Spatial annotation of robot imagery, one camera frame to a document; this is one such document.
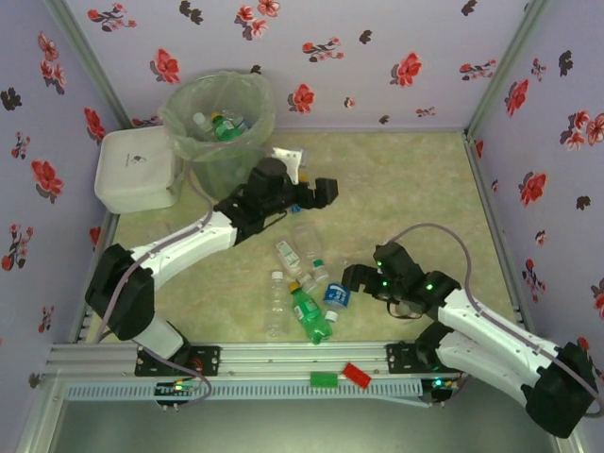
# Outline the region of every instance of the plastic bag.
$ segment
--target plastic bag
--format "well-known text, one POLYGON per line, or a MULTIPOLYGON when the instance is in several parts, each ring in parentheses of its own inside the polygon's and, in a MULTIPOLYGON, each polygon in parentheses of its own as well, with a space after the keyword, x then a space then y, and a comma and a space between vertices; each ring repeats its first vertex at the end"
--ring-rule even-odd
POLYGON ((263 157, 260 150, 237 144, 266 142, 273 133, 275 116, 275 98, 268 80, 258 74, 231 72, 207 75, 183 85, 159 109, 170 148, 191 162, 199 184, 216 199, 244 183, 263 157), (210 118, 224 110, 241 114, 249 129, 229 142, 199 140, 193 116, 200 111, 210 118))

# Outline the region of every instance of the bottle label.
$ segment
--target bottle label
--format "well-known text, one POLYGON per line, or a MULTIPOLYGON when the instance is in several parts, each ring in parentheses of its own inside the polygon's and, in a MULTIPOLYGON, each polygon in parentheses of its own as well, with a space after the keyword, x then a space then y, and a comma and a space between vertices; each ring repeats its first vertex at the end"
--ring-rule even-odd
POLYGON ((295 267, 300 263, 300 257, 294 252, 288 243, 281 241, 277 244, 279 255, 287 262, 288 266, 295 267))
POLYGON ((216 127, 216 135, 220 137, 234 128, 235 126, 229 120, 224 120, 220 125, 216 127))
POLYGON ((329 283, 325 291, 323 301, 326 305, 340 305, 344 308, 348 307, 350 300, 350 292, 339 283, 329 283))
POLYGON ((298 321, 317 310, 319 310, 319 306, 313 300, 307 300, 294 307, 295 317, 298 318, 298 321))

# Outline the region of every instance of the cable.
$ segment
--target cable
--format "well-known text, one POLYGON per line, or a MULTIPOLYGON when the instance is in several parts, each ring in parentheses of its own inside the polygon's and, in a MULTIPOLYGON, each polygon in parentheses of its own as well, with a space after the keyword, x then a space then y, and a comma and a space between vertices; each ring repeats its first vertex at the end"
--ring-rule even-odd
POLYGON ((565 363, 562 363, 556 357, 549 354, 547 351, 544 351, 543 349, 541 349, 537 344, 533 343, 531 340, 528 340, 528 339, 524 338, 522 335, 516 333, 513 329, 507 327, 505 324, 499 322, 493 316, 489 315, 489 313, 481 312, 480 306, 478 305, 477 300, 474 298, 474 296, 470 292, 470 276, 472 274, 472 259, 470 258, 470 251, 466 247, 465 243, 463 243, 461 238, 453 230, 447 228, 446 226, 433 224, 431 222, 426 222, 426 223, 416 224, 416 225, 410 226, 407 229, 404 229, 403 231, 401 231, 400 233, 395 235, 388 242, 395 243, 400 238, 405 236, 407 233, 410 233, 411 231, 414 231, 415 229, 422 228, 422 227, 433 227, 436 229, 440 229, 441 231, 444 231, 445 233, 447 233, 449 236, 453 237, 453 239, 455 239, 455 241, 457 241, 457 243, 460 245, 461 249, 463 250, 463 255, 465 255, 465 262, 466 262, 466 266, 467 266, 466 271, 465 271, 465 279, 463 282, 465 294, 467 295, 468 300, 470 301, 470 304, 472 305, 474 310, 477 311, 478 315, 484 317, 484 319, 489 321, 494 326, 499 327, 506 333, 512 335, 513 338, 518 340, 520 343, 524 344, 527 347, 530 347, 536 354, 541 354, 542 356, 547 358, 549 361, 556 363, 556 365, 558 365, 559 368, 561 368, 564 372, 566 372, 566 374, 568 374, 571 378, 573 378, 581 387, 583 387, 594 398, 594 400, 597 401, 597 404, 599 405, 598 411, 594 412, 594 413, 586 413, 584 415, 586 418, 600 418, 600 417, 604 416, 604 398, 597 392, 596 389, 594 389, 591 385, 589 385, 585 381, 585 379, 583 379, 581 376, 579 376, 577 373, 575 373, 568 365, 566 365, 565 363))
MULTIPOLYGON (((225 145, 225 146, 238 146, 240 148, 245 148, 245 149, 250 149, 250 150, 260 150, 263 151, 265 154, 269 154, 269 153, 274 153, 273 148, 268 148, 268 147, 264 147, 264 146, 256 146, 256 145, 252 145, 252 144, 245 144, 245 143, 221 143, 221 145, 225 145)), ((105 310, 105 315, 103 316, 103 319, 101 320, 101 324, 99 325, 99 328, 96 331, 96 334, 94 335, 94 340, 93 342, 95 344, 100 343, 102 340, 105 339, 105 334, 103 333, 103 330, 105 330, 105 327, 107 326, 109 319, 111 317, 111 314, 113 313, 113 310, 115 308, 115 304, 117 303, 117 299, 120 296, 120 293, 122 292, 124 286, 126 285, 128 279, 130 278, 130 276, 132 275, 132 273, 141 266, 141 264, 143 264, 146 260, 148 260, 149 258, 151 258, 151 256, 153 256, 156 253, 159 253, 162 249, 164 249, 165 247, 168 247, 170 245, 172 245, 173 243, 177 243, 178 241, 182 241, 183 239, 186 239, 190 236, 192 236, 193 234, 198 233, 199 231, 201 231, 209 222, 212 216, 212 208, 213 208, 213 204, 210 200, 210 198, 203 193, 202 191, 200 191, 199 189, 197 189, 197 187, 193 184, 193 179, 191 177, 191 172, 192 172, 192 167, 191 164, 187 165, 187 168, 185 169, 185 177, 187 179, 187 182, 189 183, 189 185, 191 186, 191 188, 193 189, 193 191, 195 192, 195 194, 197 194, 199 197, 201 197, 203 200, 206 201, 206 204, 208 206, 208 212, 206 212, 206 215, 203 217, 203 219, 201 220, 201 223, 197 226, 192 227, 191 229, 188 229, 187 231, 183 231, 181 234, 175 236, 172 239, 169 239, 167 241, 164 241, 162 243, 159 243, 158 245, 156 245, 155 247, 153 247, 151 250, 147 251, 146 253, 144 253, 142 256, 140 256, 137 260, 135 260, 130 267, 127 268, 127 270, 124 272, 124 274, 122 275, 122 277, 120 278, 120 280, 118 281, 117 285, 115 286, 115 289, 113 290, 113 294, 111 295, 111 299, 109 300, 109 304, 107 305, 107 308, 105 310)), ((207 399, 210 394, 211 394, 211 384, 210 381, 203 376, 201 373, 198 373, 194 370, 191 370, 189 368, 185 368, 183 366, 180 366, 176 363, 173 363, 172 361, 168 361, 166 359, 164 359, 163 357, 157 355, 156 353, 154 353, 153 351, 151 351, 150 349, 147 349, 146 347, 143 346, 143 350, 144 352, 146 352, 149 356, 151 356, 153 359, 155 359, 156 361, 160 361, 161 363, 164 363, 165 365, 168 365, 178 371, 181 371, 183 373, 187 373, 195 378, 199 378, 200 380, 200 387, 202 385, 202 382, 204 382, 206 384, 206 386, 208 387, 207 391, 205 394, 202 394, 201 396, 197 397, 196 399, 191 399, 189 401, 187 401, 184 404, 178 405, 179 408, 182 407, 186 407, 186 406, 191 406, 193 404, 199 403, 205 399, 207 399)))
POLYGON ((206 225, 210 222, 211 215, 212 215, 212 202, 207 195, 205 195, 203 192, 199 191, 196 187, 194 187, 193 180, 191 178, 191 171, 192 171, 192 168, 191 168, 191 165, 189 165, 187 170, 185 170, 185 175, 186 175, 187 181, 189 182, 189 184, 191 184, 193 191, 195 193, 197 193, 199 196, 201 196, 206 201, 206 203, 208 205, 208 212, 206 212, 206 215, 203 217, 203 219, 201 219, 201 224, 196 225, 186 231, 183 231, 182 233, 178 234, 174 238, 168 239, 167 241, 157 244, 151 250, 142 254, 137 260, 135 260, 130 265, 130 267, 128 267, 126 269, 126 271, 124 272, 124 274, 118 281, 117 285, 115 286, 115 290, 113 290, 113 294, 111 295, 111 299, 109 300, 109 304, 107 305, 107 308, 105 310, 105 315, 103 316, 103 320, 101 321, 101 324, 100 324, 98 330, 96 331, 96 335, 94 336, 93 343, 99 343, 99 341, 101 340, 103 330, 105 330, 105 327, 107 326, 107 323, 109 322, 109 318, 111 317, 111 314, 113 313, 113 309, 115 308, 117 299, 120 296, 122 289, 126 285, 126 282, 130 278, 132 273, 134 273, 134 271, 136 271, 141 266, 141 264, 143 264, 146 260, 151 258, 151 256, 155 255, 156 253, 159 253, 163 248, 168 247, 168 246, 172 245, 173 243, 177 243, 178 241, 182 241, 183 239, 186 239, 189 236, 192 236, 193 234, 198 233, 203 228, 205 228, 206 225))
POLYGON ((172 368, 174 368, 175 370, 178 371, 182 371, 183 373, 187 373, 191 376, 193 376, 194 378, 199 378, 200 383, 199 383, 199 388, 201 388, 201 383, 203 382, 204 384, 206 384, 206 392, 204 394, 202 394, 201 396, 198 396, 195 399, 190 399, 189 401, 187 401, 186 403, 183 404, 179 404, 177 405, 177 407, 180 408, 185 408, 188 406, 192 406, 193 404, 197 404, 197 403, 201 403, 202 401, 204 401, 205 399, 208 399, 211 395, 212 392, 212 387, 211 387, 211 383, 210 380, 205 377, 204 375, 202 375, 201 373, 198 373, 190 368, 185 368, 184 366, 180 366, 176 363, 174 363, 173 361, 168 361, 165 358, 158 356, 155 352, 153 352, 151 349, 147 349, 146 347, 144 347, 142 344, 138 344, 139 346, 141 346, 143 348, 143 351, 146 352, 149 356, 151 356, 153 359, 155 359, 156 361, 160 361, 161 363, 168 365, 172 368))

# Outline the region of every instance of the red block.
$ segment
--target red block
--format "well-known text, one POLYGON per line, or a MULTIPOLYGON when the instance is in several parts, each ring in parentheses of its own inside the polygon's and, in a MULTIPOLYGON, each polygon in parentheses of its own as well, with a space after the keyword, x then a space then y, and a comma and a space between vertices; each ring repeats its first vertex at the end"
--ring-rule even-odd
POLYGON ((359 387, 363 388, 363 390, 367 390, 367 387, 369 387, 369 382, 371 382, 371 377, 352 363, 349 363, 345 367, 343 374, 359 387))

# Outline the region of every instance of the plastic bottle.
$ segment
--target plastic bottle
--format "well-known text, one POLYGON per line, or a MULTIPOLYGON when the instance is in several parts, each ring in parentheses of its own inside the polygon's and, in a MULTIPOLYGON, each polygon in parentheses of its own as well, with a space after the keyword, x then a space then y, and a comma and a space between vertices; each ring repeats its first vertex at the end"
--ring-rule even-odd
POLYGON ((287 239, 280 239, 275 244, 277 257, 283 269, 291 278, 298 280, 302 289, 307 293, 312 293, 317 288, 317 282, 302 267, 302 259, 295 251, 294 247, 287 239))
POLYGON ((235 127, 241 130, 242 133, 249 129, 249 125, 239 113, 234 113, 230 110, 224 110, 222 115, 227 118, 235 127))
POLYGON ((283 273, 271 274, 271 293, 266 307, 266 333, 270 337, 280 337, 289 332, 289 309, 287 308, 287 287, 283 273))
POLYGON ((294 297, 295 317, 306 331, 307 337, 313 344, 327 340, 332 334, 331 326, 323 317, 323 313, 312 297, 302 291, 300 284, 290 285, 290 293, 294 297))
POLYGON ((348 308, 350 302, 350 291, 341 283, 344 269, 350 265, 350 260, 341 259, 337 261, 331 272, 331 282, 327 285, 323 302, 327 307, 325 319, 335 323, 340 313, 348 308))
POLYGON ((211 121, 206 118, 206 115, 204 115, 201 111, 198 111, 195 115, 193 115, 193 122, 199 128, 200 135, 206 142, 215 140, 214 127, 211 124, 211 121))
POLYGON ((323 263, 323 249, 311 223, 305 222, 294 228, 294 244, 302 254, 302 259, 312 266, 312 276, 315 281, 326 281, 329 278, 329 271, 323 263))
POLYGON ((218 139, 218 142, 228 142, 242 135, 241 130, 221 114, 213 113, 211 115, 211 122, 214 125, 214 135, 218 139))

